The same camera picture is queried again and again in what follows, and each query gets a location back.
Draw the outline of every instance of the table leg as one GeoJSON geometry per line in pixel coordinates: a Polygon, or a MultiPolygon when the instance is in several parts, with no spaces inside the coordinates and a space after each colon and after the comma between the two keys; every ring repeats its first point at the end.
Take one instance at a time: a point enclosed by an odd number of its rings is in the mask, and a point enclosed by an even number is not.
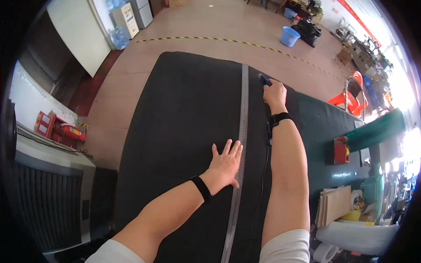
{"type": "Polygon", "coordinates": [[[281,8],[287,3],[288,0],[283,0],[282,3],[279,5],[278,10],[276,10],[275,14],[277,14],[281,8]]]}

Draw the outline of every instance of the hand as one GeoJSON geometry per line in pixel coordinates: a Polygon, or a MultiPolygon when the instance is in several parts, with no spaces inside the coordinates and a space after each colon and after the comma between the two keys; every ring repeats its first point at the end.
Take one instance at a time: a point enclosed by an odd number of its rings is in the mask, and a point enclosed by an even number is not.
{"type": "Polygon", "coordinates": [[[225,148],[219,155],[216,145],[212,145],[212,161],[209,169],[204,172],[200,178],[208,187],[211,195],[215,195],[227,185],[239,188],[240,185],[235,179],[235,175],[240,168],[240,159],[243,146],[240,141],[236,141],[231,148],[232,140],[226,141],[225,148]]]}
{"type": "Polygon", "coordinates": [[[285,107],[287,89],[279,81],[269,79],[269,82],[272,83],[272,86],[263,86],[263,99],[264,102],[269,105],[272,115],[281,112],[288,112],[285,107]]]}

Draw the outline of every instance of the wrist strap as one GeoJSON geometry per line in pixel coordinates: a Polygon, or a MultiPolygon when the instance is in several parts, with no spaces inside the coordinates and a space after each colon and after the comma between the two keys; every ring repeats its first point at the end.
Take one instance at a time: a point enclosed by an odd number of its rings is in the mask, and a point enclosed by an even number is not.
{"type": "Polygon", "coordinates": [[[287,112],[275,114],[275,115],[272,115],[270,117],[270,120],[269,120],[270,128],[273,129],[273,127],[277,126],[279,124],[279,122],[281,120],[284,120],[284,119],[290,119],[290,120],[294,121],[291,118],[291,115],[289,115],[289,113],[287,113],[287,112]]]}
{"type": "Polygon", "coordinates": [[[209,191],[206,184],[203,182],[203,180],[199,176],[195,176],[190,178],[191,181],[196,185],[197,189],[199,189],[200,193],[203,196],[203,199],[205,203],[209,203],[211,201],[211,192],[209,191]]]}

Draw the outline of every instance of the fire extinguisher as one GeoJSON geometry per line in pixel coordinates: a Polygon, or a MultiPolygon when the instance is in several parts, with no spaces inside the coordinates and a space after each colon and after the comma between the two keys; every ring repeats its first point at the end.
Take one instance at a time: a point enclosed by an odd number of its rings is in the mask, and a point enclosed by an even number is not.
{"type": "Polygon", "coordinates": [[[76,127],[73,127],[67,123],[63,123],[61,125],[61,133],[75,140],[84,141],[86,139],[84,133],[81,133],[80,130],[78,130],[76,127]]]}

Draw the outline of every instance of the black bag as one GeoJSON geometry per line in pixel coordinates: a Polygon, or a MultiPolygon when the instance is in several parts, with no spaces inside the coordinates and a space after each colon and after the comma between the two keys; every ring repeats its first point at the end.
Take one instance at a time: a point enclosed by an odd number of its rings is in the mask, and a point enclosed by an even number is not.
{"type": "Polygon", "coordinates": [[[308,20],[301,20],[291,27],[301,35],[301,39],[312,47],[316,46],[316,39],[322,35],[320,28],[308,20]]]}

